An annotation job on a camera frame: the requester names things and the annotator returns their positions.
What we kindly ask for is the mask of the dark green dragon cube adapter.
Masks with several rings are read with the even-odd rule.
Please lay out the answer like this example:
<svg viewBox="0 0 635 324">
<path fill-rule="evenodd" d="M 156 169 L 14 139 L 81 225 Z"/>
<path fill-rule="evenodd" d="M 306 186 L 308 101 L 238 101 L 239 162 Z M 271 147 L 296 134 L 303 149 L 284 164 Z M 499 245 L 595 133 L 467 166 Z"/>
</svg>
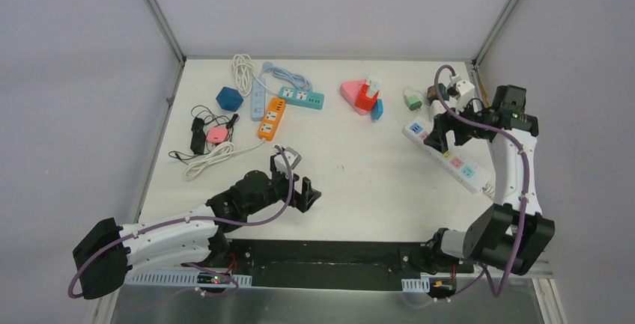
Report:
<svg viewBox="0 0 635 324">
<path fill-rule="evenodd" d="M 445 86 L 443 84 L 438 84 L 438 86 L 430 86 L 427 89 L 426 92 L 426 99 L 428 101 L 428 104 L 431 105 L 434 101 L 437 101 L 439 99 L 444 100 L 445 99 Z"/>
</svg>

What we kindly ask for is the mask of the light green plug charger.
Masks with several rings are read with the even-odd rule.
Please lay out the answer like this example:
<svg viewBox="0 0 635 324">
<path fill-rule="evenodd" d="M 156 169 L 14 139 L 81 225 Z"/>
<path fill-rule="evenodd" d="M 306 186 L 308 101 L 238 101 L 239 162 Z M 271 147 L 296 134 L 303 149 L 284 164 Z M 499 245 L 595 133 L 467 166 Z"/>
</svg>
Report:
<svg viewBox="0 0 635 324">
<path fill-rule="evenodd" d="M 415 88 L 405 87 L 403 89 L 403 98 L 406 107 L 410 111 L 418 111 L 423 107 L 425 95 Z"/>
</svg>

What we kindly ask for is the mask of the white multicolour power strip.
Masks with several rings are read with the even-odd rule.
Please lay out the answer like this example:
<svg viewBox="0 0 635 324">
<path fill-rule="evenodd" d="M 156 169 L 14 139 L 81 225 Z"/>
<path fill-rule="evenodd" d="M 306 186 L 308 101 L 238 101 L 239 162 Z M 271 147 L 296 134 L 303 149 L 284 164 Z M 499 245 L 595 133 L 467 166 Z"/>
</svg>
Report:
<svg viewBox="0 0 635 324">
<path fill-rule="evenodd" d="M 428 154 L 450 176 L 473 194 L 483 194 L 493 199 L 495 187 L 488 169 L 480 166 L 474 158 L 459 149 L 450 149 L 441 153 L 424 143 L 431 131 L 431 125 L 421 117 L 415 117 L 407 123 L 402 132 L 420 150 Z"/>
</svg>

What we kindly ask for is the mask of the white tiger cube adapter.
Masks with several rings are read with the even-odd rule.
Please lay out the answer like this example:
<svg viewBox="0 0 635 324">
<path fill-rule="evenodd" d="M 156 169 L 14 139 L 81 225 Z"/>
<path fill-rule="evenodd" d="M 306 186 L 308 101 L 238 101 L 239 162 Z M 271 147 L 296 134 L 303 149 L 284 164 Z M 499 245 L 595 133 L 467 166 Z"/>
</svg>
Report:
<svg viewBox="0 0 635 324">
<path fill-rule="evenodd" d="M 429 106 L 428 106 L 428 116 L 429 116 L 429 121 L 430 122 L 434 122 L 434 118 L 439 115 L 439 114 L 443 114 L 446 112 L 446 109 L 444 107 L 444 102 L 439 101 L 439 100 L 434 100 L 432 101 Z"/>
</svg>

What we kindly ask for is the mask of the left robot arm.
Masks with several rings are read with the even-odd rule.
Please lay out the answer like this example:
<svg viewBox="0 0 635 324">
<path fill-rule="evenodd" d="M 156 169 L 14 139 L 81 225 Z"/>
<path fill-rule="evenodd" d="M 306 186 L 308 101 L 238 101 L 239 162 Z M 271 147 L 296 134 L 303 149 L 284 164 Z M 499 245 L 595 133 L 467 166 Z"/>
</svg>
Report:
<svg viewBox="0 0 635 324">
<path fill-rule="evenodd" d="M 270 173 L 250 171 L 184 213 L 145 223 L 97 222 L 72 251 L 76 273 L 68 296 L 98 299 L 137 275 L 169 266 L 205 262 L 220 267 L 230 250 L 227 233 L 269 224 L 289 208 L 307 212 L 322 194 L 308 177 L 294 173 L 297 158 L 290 149 L 276 149 Z"/>
</svg>

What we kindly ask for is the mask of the blue small adapter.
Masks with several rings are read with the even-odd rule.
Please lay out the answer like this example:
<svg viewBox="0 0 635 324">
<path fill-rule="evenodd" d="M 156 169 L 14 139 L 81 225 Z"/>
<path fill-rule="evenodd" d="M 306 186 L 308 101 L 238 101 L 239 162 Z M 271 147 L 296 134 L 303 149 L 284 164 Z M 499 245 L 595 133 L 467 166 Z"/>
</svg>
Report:
<svg viewBox="0 0 635 324">
<path fill-rule="evenodd" d="M 371 120 L 376 122 L 381 119 L 383 115 L 383 101 L 382 99 L 377 99 L 372 110 L 371 110 Z"/>
</svg>

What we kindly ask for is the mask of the orange power strip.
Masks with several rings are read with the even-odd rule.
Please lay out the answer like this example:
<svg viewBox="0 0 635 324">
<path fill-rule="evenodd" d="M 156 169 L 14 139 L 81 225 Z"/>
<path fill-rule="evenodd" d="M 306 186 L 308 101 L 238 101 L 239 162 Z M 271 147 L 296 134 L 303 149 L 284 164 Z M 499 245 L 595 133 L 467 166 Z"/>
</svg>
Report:
<svg viewBox="0 0 635 324">
<path fill-rule="evenodd" d="M 282 121 L 282 116 L 285 112 L 286 102 L 284 99 L 275 97 L 271 99 L 267 110 L 264 113 L 264 117 L 258 128 L 257 135 L 261 140 L 272 141 L 279 125 Z"/>
</svg>

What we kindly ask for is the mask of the white charger on red cube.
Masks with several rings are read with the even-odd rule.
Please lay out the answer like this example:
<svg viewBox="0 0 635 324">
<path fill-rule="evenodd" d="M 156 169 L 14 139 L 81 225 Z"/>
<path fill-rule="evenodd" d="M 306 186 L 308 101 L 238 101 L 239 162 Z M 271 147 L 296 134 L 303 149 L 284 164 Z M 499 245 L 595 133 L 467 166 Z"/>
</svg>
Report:
<svg viewBox="0 0 635 324">
<path fill-rule="evenodd" d="M 368 86 L 367 96 L 373 97 L 380 90 L 380 80 L 376 76 L 369 76 L 365 83 Z"/>
</svg>

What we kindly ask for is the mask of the red cube adapter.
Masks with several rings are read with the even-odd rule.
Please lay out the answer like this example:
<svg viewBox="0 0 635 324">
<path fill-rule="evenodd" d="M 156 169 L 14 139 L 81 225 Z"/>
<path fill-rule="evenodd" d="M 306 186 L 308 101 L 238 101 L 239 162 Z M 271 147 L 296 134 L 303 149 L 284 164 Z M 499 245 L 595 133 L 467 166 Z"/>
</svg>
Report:
<svg viewBox="0 0 635 324">
<path fill-rule="evenodd" d="M 367 89 L 367 84 L 362 85 L 354 102 L 354 106 L 356 108 L 362 109 L 364 111 L 372 110 L 379 94 L 378 91 L 373 97 L 368 97 L 366 93 Z"/>
</svg>

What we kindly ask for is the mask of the pink triangular power strip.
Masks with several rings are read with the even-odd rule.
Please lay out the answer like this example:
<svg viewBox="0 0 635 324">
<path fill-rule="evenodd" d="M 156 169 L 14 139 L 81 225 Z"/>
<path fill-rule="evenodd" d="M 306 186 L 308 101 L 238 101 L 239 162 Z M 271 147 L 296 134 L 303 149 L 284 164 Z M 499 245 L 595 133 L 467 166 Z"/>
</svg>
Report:
<svg viewBox="0 0 635 324">
<path fill-rule="evenodd" d="M 364 84 L 365 84 L 365 80 L 360 79 L 355 81 L 343 82 L 339 88 L 339 93 L 347 101 L 349 106 L 360 116 L 365 116 L 370 114 L 370 111 L 366 111 L 362 108 L 358 108 L 355 106 L 355 102 L 358 97 L 358 94 Z"/>
</svg>

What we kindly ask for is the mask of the teal power strip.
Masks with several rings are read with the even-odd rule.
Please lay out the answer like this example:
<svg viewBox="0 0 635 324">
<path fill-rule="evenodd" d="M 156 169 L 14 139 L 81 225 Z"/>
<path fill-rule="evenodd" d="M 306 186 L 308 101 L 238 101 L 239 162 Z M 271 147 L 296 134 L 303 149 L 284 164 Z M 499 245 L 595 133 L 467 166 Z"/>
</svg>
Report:
<svg viewBox="0 0 635 324">
<path fill-rule="evenodd" d="M 278 97 L 291 106 L 322 110 L 324 105 L 323 94 L 298 88 L 283 87 L 279 90 Z"/>
</svg>

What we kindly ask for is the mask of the pink round adapter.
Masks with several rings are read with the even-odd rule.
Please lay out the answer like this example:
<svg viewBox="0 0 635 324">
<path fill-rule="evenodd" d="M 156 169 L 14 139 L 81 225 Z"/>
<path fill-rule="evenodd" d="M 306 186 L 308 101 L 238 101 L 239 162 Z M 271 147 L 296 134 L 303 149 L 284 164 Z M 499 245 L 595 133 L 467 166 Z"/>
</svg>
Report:
<svg viewBox="0 0 635 324">
<path fill-rule="evenodd" d="M 229 131 L 224 126 L 211 127 L 206 134 L 206 141 L 211 144 L 221 144 L 229 137 Z"/>
</svg>

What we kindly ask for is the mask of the light blue power strip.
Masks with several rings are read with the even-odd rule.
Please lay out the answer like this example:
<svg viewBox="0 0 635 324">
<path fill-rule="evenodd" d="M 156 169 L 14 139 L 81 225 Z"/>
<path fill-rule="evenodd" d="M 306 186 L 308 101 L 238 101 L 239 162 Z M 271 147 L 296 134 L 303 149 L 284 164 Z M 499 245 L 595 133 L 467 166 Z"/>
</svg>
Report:
<svg viewBox="0 0 635 324">
<path fill-rule="evenodd" d="M 258 81 L 254 79 L 252 81 L 252 107 L 251 107 L 251 119 L 253 121 L 261 121 L 264 117 L 265 105 L 266 105 L 267 91 L 266 88 Z"/>
</svg>

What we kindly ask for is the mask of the blue cube adapter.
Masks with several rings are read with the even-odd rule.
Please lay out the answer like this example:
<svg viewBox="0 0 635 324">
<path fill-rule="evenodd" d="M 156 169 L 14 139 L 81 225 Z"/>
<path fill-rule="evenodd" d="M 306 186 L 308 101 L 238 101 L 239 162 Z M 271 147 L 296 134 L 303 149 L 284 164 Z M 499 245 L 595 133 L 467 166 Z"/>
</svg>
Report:
<svg viewBox="0 0 635 324">
<path fill-rule="evenodd" d="M 216 101 L 222 110 L 236 112 L 243 104 L 243 97 L 235 88 L 223 87 L 216 95 Z"/>
</svg>

